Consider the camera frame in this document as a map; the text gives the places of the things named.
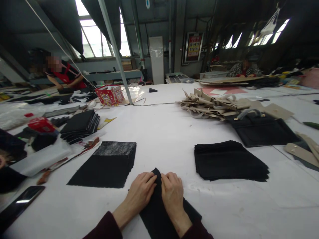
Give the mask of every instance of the woman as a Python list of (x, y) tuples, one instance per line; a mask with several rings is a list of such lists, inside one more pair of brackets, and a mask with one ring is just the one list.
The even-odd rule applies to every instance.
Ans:
[(253, 62), (257, 61), (257, 56), (247, 54), (243, 62), (235, 64), (227, 74), (227, 77), (258, 77), (262, 76), (262, 72)]
[[(113, 212), (107, 212), (98, 225), (83, 239), (122, 239), (125, 226), (146, 207), (154, 192), (157, 176), (141, 173), (132, 182), (125, 200)], [(182, 239), (213, 239), (200, 220), (190, 221), (183, 207), (183, 184), (176, 174), (161, 174), (162, 199), (166, 212)]]
[(64, 60), (60, 60), (44, 49), (36, 48), (29, 51), (30, 60), (37, 68), (38, 72), (44, 72), (49, 81), (56, 85), (58, 90), (62, 90), (56, 77), (63, 83), (67, 84), (68, 88), (83, 89), (87, 85), (83, 81), (83, 76), (73, 66)]

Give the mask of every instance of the smartphone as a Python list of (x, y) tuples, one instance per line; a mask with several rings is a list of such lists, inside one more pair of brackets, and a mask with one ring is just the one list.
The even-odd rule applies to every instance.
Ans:
[(13, 203), (0, 213), (0, 234), (8, 229), (44, 189), (44, 186), (28, 187)]

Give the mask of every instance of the white cutting table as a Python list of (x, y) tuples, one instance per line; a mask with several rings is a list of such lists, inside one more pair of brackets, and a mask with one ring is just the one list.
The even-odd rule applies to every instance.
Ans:
[[(166, 84), (131, 88), (141, 106), (124, 106), (98, 110), (101, 120), (114, 118), (94, 136), (101, 141), (137, 142), (135, 163), (123, 189), (89, 188), (66, 185), (74, 173), (93, 154), (92, 150), (55, 171), (46, 189), (5, 232), (15, 239), (82, 238), (102, 216), (113, 211), (125, 198), (136, 176), (157, 167), (173, 171), (183, 180), (184, 197), (203, 216), (202, 222), (215, 239), (318, 238), (319, 172), (307, 169), (286, 154), (283, 146), (265, 146), (248, 150), (269, 166), (269, 180), (204, 181), (195, 169), (194, 145), (219, 143), (240, 138), (232, 127), (212, 119), (194, 119), (178, 104), (184, 89), (192, 93), (194, 84)], [(313, 119), (319, 123), (318, 90), (287, 88), (246, 90), (238, 98), (270, 99), (295, 113), (298, 120)], [(319, 131), (287, 120), (293, 131), (299, 131), (319, 142)], [(27, 179), (15, 197), (36, 184), (40, 174)], [(140, 216), (124, 229), (124, 238), (150, 238)]]

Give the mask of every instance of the poster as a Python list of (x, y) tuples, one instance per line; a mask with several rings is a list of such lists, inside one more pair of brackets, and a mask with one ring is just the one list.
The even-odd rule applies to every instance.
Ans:
[(203, 33), (187, 33), (185, 61), (198, 61), (203, 43)]

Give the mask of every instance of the person's hand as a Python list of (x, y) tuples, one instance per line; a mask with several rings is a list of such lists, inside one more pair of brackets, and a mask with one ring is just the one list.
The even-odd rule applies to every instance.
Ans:
[(153, 172), (141, 173), (132, 182), (125, 200), (113, 212), (114, 219), (122, 231), (124, 227), (149, 203), (157, 184)]
[(183, 207), (183, 184), (182, 180), (175, 173), (169, 172), (162, 178), (162, 199), (166, 212), (172, 221), (176, 232), (182, 238), (192, 226), (187, 213)]

